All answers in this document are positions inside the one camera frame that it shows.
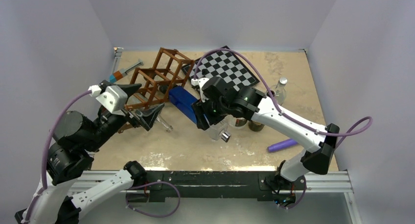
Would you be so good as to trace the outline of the clear glass bottle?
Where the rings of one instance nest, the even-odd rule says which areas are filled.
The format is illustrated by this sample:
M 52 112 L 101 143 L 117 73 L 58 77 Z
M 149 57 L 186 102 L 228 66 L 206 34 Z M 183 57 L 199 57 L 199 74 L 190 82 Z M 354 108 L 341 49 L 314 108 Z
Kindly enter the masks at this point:
M 167 131 L 167 132 L 172 132 L 173 131 L 173 126 L 172 125 L 170 125 L 169 123 L 167 123 L 161 116 L 158 116 L 157 118 L 156 118 L 156 120 L 160 123 L 160 124 L 162 124 L 163 125 L 163 127 L 164 127 L 164 129 Z

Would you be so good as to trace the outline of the clear bottle silver cap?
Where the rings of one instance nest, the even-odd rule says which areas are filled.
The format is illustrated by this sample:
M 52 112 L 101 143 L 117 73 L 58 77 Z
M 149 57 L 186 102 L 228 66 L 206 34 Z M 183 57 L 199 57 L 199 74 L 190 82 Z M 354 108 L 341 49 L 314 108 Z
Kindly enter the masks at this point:
M 243 129 L 248 124 L 248 120 L 243 117 L 229 116 L 229 125 L 235 129 Z

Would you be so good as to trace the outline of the brown wooden wine rack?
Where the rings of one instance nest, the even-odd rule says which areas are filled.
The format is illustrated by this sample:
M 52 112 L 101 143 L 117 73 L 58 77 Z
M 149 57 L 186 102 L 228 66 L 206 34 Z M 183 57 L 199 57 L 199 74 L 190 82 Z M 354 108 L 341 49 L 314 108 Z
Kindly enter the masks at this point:
M 195 60 L 180 51 L 161 47 L 152 67 L 135 68 L 130 83 L 137 84 L 141 77 L 143 86 L 129 98 L 126 110 L 148 110 L 168 102 L 168 92 L 178 86 L 184 87 L 189 80 L 190 74 L 181 74 L 182 68 L 194 65 Z

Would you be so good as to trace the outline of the blue square bottle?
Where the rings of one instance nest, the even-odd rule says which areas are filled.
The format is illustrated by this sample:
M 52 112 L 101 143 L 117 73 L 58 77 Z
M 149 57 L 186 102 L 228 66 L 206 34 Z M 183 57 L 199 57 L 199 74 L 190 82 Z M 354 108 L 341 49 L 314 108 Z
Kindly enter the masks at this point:
M 176 106 L 184 115 L 186 115 L 194 124 L 197 124 L 196 113 L 191 106 L 191 104 L 197 102 L 196 97 L 194 97 L 190 92 L 181 86 L 173 87 L 169 91 L 168 95 L 169 101 L 174 106 Z M 231 134 L 228 132 L 228 123 L 224 117 L 217 124 L 207 124 L 207 129 L 204 131 L 213 140 L 221 139 L 224 142 L 228 142 L 231 137 Z

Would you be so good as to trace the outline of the olive wine bottle tan label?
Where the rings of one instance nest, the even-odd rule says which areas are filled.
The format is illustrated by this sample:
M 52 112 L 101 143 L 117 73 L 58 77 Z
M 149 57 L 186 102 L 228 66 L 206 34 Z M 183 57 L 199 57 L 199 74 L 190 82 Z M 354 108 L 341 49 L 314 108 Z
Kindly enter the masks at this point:
M 248 126 L 249 126 L 249 129 L 253 132 L 260 132 L 265 127 L 264 124 L 256 122 L 256 121 L 249 121 Z

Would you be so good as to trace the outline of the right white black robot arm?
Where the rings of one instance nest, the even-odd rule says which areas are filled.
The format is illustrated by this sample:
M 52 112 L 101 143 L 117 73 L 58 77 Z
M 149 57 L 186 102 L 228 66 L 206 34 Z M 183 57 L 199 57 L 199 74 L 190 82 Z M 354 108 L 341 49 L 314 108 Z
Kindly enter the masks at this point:
M 231 115 L 264 124 L 303 147 L 301 153 L 280 164 L 275 174 L 278 187 L 287 188 L 309 172 L 328 173 L 337 143 L 337 125 L 311 122 L 275 105 L 270 96 L 253 87 L 236 90 L 220 77 L 192 79 L 191 84 L 198 86 L 201 97 L 191 105 L 197 128 L 206 131 Z

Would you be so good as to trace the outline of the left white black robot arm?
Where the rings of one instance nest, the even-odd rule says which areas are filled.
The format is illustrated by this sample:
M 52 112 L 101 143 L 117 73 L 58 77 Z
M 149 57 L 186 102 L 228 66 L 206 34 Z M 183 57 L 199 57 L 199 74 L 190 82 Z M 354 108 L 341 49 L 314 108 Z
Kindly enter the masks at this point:
M 98 185 L 69 195 L 70 188 L 92 164 L 97 152 L 126 122 L 151 129 L 163 104 L 145 111 L 109 112 L 90 120 L 77 111 L 64 112 L 53 131 L 54 143 L 46 153 L 46 168 L 28 208 L 18 211 L 19 224 L 76 224 L 96 206 L 113 195 L 129 189 L 141 189 L 148 183 L 146 170 L 137 161 L 129 161 L 111 178 Z

